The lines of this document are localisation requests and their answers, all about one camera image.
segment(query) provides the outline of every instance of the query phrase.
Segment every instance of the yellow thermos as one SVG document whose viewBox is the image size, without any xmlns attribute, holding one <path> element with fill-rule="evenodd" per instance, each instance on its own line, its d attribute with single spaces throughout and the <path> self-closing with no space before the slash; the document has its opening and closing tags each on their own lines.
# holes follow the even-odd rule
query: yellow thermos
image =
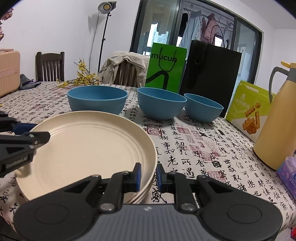
<svg viewBox="0 0 296 241">
<path fill-rule="evenodd" d="M 254 144 L 254 153 L 266 165 L 277 170 L 287 156 L 296 149 L 296 63 L 281 64 L 290 71 L 275 67 L 269 80 L 270 112 L 262 131 Z M 287 75 L 279 92 L 272 100 L 272 80 L 276 72 Z"/>
</svg>

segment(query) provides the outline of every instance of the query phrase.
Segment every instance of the wooden chair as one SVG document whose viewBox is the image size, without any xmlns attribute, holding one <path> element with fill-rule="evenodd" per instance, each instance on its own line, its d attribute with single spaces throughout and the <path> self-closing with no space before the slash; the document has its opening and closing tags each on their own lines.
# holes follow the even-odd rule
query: wooden chair
<svg viewBox="0 0 296 241">
<path fill-rule="evenodd" d="M 137 70 L 135 69 L 135 66 L 127 61 L 120 63 L 114 84 L 137 87 Z"/>
<path fill-rule="evenodd" d="M 65 52 L 36 54 L 36 73 L 38 81 L 64 81 Z"/>
</svg>

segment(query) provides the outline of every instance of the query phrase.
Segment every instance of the black door frame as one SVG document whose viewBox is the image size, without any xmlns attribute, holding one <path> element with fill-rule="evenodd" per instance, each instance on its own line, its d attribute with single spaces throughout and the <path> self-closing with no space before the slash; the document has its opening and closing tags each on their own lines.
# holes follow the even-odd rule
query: black door frame
<svg viewBox="0 0 296 241">
<path fill-rule="evenodd" d="M 253 30 L 255 32 L 255 45 L 254 45 L 253 57 L 252 57 L 251 67 L 250 67 L 250 75 L 247 80 L 249 83 L 254 84 L 256 74 L 258 71 L 260 54 L 261 54 L 262 32 L 259 29 L 257 29 L 256 27 L 254 27 L 253 25 L 251 25 L 250 23 L 248 23 L 247 21 L 241 19 L 237 15 L 229 12 L 228 10 L 226 10 L 220 6 L 217 6 L 217 5 L 210 3 L 206 0 L 196 0 L 196 1 L 205 3 L 209 6 L 219 9 L 219 10 L 229 14 L 230 16 L 234 17 L 234 28 L 233 28 L 231 45 L 230 45 L 231 50 L 234 49 L 234 43 L 235 43 L 235 38 L 236 38 L 236 33 L 237 33 L 238 22 L 240 22 L 241 24 L 245 25 L 246 27 L 250 28 L 251 30 Z M 135 26 L 134 26 L 134 30 L 133 30 L 130 52 L 135 52 L 135 53 L 137 52 L 147 2 L 148 2 L 148 0 L 140 0 L 139 9 L 138 9 L 137 17 L 136 17 L 136 22 L 135 22 Z M 173 26 L 175 26 L 175 27 L 172 28 L 172 33 L 169 38 L 169 45 L 176 45 L 176 43 L 177 43 L 178 32 L 179 32 L 180 24 L 181 24 L 181 12 L 183 9 L 183 2 L 184 2 L 184 0 L 178 0 L 178 2 L 177 2 L 177 9 L 176 9 L 174 20 L 173 20 L 174 21 Z"/>
</svg>

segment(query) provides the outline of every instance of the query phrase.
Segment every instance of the table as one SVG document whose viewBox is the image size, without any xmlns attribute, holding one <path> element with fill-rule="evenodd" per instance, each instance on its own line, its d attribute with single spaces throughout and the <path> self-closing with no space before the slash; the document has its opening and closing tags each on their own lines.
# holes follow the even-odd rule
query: table
<svg viewBox="0 0 296 241">
<path fill-rule="evenodd" d="M 56 82 L 42 82 L 34 89 L 16 91 L 0 98 L 0 108 L 22 122 L 43 120 L 71 111 L 67 91 Z M 138 106 L 136 88 L 117 86 L 129 96 L 121 116 L 137 123 L 152 138 L 158 161 L 166 172 L 210 177 L 275 204 L 283 215 L 282 230 L 295 220 L 295 201 L 276 173 L 260 162 L 252 151 L 253 142 L 223 118 L 212 123 L 192 121 L 186 112 L 167 121 L 153 120 Z M 13 215 L 25 202 L 14 173 L 0 178 L 0 215 L 13 227 Z M 145 203 L 172 203 L 171 194 L 161 194 L 156 180 Z"/>
</svg>

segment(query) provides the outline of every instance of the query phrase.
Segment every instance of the green snack box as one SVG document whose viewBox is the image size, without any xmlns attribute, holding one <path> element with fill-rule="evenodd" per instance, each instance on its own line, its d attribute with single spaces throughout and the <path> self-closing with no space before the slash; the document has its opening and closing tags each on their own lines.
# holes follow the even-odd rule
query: green snack box
<svg viewBox="0 0 296 241">
<path fill-rule="evenodd" d="M 226 120 L 255 142 L 266 121 L 270 107 L 267 90 L 241 80 Z"/>
<path fill-rule="evenodd" d="M 178 93 L 187 49 L 153 43 L 145 87 Z"/>
</svg>

